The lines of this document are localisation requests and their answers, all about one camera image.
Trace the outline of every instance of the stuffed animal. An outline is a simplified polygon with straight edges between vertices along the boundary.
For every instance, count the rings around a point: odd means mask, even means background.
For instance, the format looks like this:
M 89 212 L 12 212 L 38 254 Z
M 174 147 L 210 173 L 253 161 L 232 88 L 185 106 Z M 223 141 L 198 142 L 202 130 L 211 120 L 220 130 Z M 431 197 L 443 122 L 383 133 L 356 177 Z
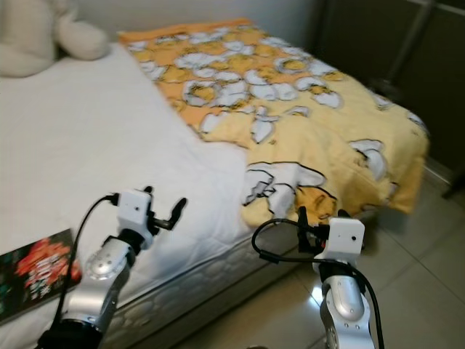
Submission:
M 105 33 L 77 17 L 73 0 L 4 0 L 0 75 L 20 78 L 47 69 L 57 45 L 79 60 L 105 56 Z

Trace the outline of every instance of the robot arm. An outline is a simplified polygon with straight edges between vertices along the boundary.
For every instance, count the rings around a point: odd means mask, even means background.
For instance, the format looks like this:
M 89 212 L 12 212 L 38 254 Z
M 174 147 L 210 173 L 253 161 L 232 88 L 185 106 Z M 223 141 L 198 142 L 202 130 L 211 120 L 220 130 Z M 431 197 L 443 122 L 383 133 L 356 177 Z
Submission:
M 365 227 L 359 220 L 331 218 L 325 249 L 315 259 L 355 265 Z M 337 265 L 313 263 L 323 283 L 320 316 L 330 349 L 374 349 L 370 334 L 370 305 L 354 276 Z
M 370 293 L 376 318 L 376 333 L 380 349 L 384 349 L 381 317 L 373 287 L 366 277 L 355 269 L 356 259 L 363 245 L 365 227 L 359 220 L 345 217 L 331 218 L 329 225 L 309 225 L 307 212 L 299 208 L 299 220 L 273 219 L 260 225 L 252 236 L 252 247 L 260 258 L 270 262 L 310 262 L 320 274 L 323 301 L 320 316 L 326 330 L 328 349 L 374 349 L 370 332 L 370 305 L 365 288 Z M 313 258 L 285 257 L 260 249 L 256 238 L 268 225 L 285 223 L 297 227 L 299 252 L 315 255 Z
M 141 249 L 148 249 L 159 228 L 171 230 L 187 203 L 181 199 L 169 220 L 150 211 L 151 188 L 118 198 L 118 236 L 108 237 L 87 261 L 81 283 L 70 295 L 60 322 L 42 334 L 38 348 L 98 349 L 116 311 L 118 296 Z

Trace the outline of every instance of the beige floor tile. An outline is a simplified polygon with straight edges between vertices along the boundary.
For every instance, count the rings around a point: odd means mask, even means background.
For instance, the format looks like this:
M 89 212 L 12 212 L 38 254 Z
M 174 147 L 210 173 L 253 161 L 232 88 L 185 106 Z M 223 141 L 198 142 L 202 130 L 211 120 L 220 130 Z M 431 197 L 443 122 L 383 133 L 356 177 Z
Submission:
M 313 270 L 312 265 L 304 263 L 294 270 L 299 282 L 311 294 L 313 299 L 321 304 L 323 296 L 321 294 L 321 280 L 320 276 Z
M 318 304 L 290 274 L 175 349 L 303 349 L 323 334 Z
M 462 189 L 457 194 L 454 194 L 452 196 L 452 200 L 454 200 L 458 205 L 465 209 L 465 190 Z
M 393 238 L 377 228 L 367 232 L 365 249 L 357 261 L 357 268 L 368 278 L 371 286 L 379 291 L 413 262 L 414 258 Z M 321 304 L 320 278 L 311 265 L 301 265 L 294 272 L 318 304 Z
M 380 292 L 378 301 L 386 348 L 464 347 L 465 305 L 420 263 Z
M 423 257 L 421 263 L 465 302 L 465 221 Z
M 448 184 L 444 179 L 438 177 L 427 169 L 424 171 L 423 181 L 433 184 L 433 186 L 441 193 L 444 193 L 448 189 Z
M 421 257 L 465 217 L 465 211 L 455 201 L 447 201 L 440 194 L 440 188 L 425 181 L 412 215 L 383 209 L 380 226 L 412 255 Z

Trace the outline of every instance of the wall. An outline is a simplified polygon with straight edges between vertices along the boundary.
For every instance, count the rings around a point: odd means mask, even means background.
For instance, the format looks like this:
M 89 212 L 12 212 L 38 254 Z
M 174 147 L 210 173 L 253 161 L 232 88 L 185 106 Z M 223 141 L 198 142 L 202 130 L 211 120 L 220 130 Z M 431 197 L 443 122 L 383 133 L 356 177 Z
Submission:
M 80 17 L 105 29 L 143 31 L 178 23 L 248 17 L 292 44 L 309 42 L 316 0 L 76 0 Z

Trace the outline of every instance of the mattress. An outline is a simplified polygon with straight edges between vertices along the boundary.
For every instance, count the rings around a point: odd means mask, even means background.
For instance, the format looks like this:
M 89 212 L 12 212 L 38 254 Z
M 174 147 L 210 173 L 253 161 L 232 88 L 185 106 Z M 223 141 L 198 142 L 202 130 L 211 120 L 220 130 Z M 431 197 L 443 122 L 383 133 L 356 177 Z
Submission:
M 0 254 L 76 228 L 108 192 L 152 185 L 161 218 L 186 197 L 176 228 L 139 256 L 121 292 L 124 307 L 250 237 L 238 204 L 243 151 L 200 141 L 118 45 L 95 62 L 65 58 L 36 76 L 2 79 L 0 103 Z M 82 236 L 80 259 L 116 228 L 116 209 L 99 206 Z M 56 305 L 0 326 L 0 348 L 32 346 Z
M 285 253 L 296 246 L 297 239 L 293 230 L 294 227 L 289 226 L 273 228 L 266 232 L 266 235 L 258 238 L 258 244 L 265 249 L 280 254 Z M 238 281 L 242 281 L 256 270 L 264 268 L 266 264 L 268 263 L 259 259 L 258 254 L 252 249 L 250 239 L 242 241 L 224 254 L 178 275 L 126 307 L 120 308 L 110 325 L 104 349 L 127 348 L 152 333 L 168 327 L 177 318 L 195 310 L 213 296 L 220 294 Z M 275 270 L 274 273 L 277 276 L 281 275 L 279 270 Z M 263 283 L 263 280 L 257 278 L 257 282 Z M 241 296 L 242 294 L 237 294 L 227 299 L 234 302 Z M 223 307 L 228 306 L 227 299 L 223 302 L 225 303 Z M 210 316 L 210 312 L 211 310 L 207 314 L 201 314 L 196 322 L 202 321 L 201 318 L 204 316 Z M 182 340 L 183 334 L 179 332 L 173 334 L 174 338 L 169 344 Z M 159 345 L 157 348 L 167 348 L 159 342 L 157 344 Z

